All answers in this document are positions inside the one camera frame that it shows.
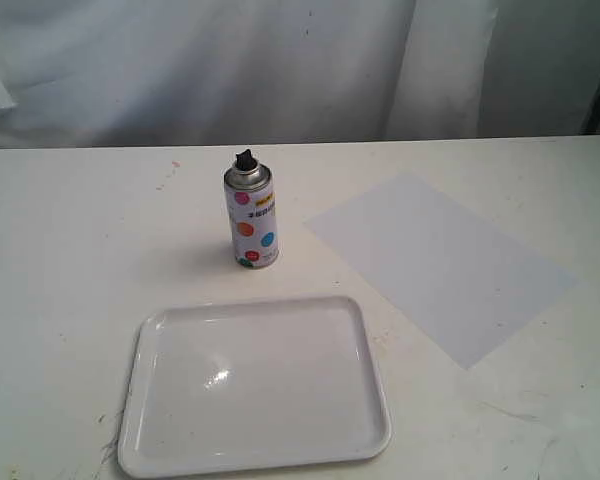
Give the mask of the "white polka-dot spray can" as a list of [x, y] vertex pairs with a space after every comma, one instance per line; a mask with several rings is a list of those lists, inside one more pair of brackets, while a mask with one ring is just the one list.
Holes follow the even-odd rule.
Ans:
[[224, 173], [223, 186], [236, 261], [249, 269], [271, 265], [279, 254], [271, 170], [246, 149]]

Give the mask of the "white rectangular plastic tray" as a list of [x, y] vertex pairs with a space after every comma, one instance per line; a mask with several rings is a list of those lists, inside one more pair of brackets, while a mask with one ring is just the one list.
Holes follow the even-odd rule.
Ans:
[[391, 433], [353, 298], [206, 304], [141, 324], [117, 459], [137, 479], [355, 462]]

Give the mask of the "white paper sheet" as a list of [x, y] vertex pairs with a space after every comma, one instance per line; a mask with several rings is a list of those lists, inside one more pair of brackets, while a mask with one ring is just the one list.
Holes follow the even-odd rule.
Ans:
[[413, 175], [308, 226], [465, 369], [575, 284], [554, 262]]

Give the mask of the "white backdrop curtain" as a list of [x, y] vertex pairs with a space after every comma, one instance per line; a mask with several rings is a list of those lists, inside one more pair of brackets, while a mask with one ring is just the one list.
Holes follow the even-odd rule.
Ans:
[[0, 148], [572, 135], [600, 1], [0, 1]]

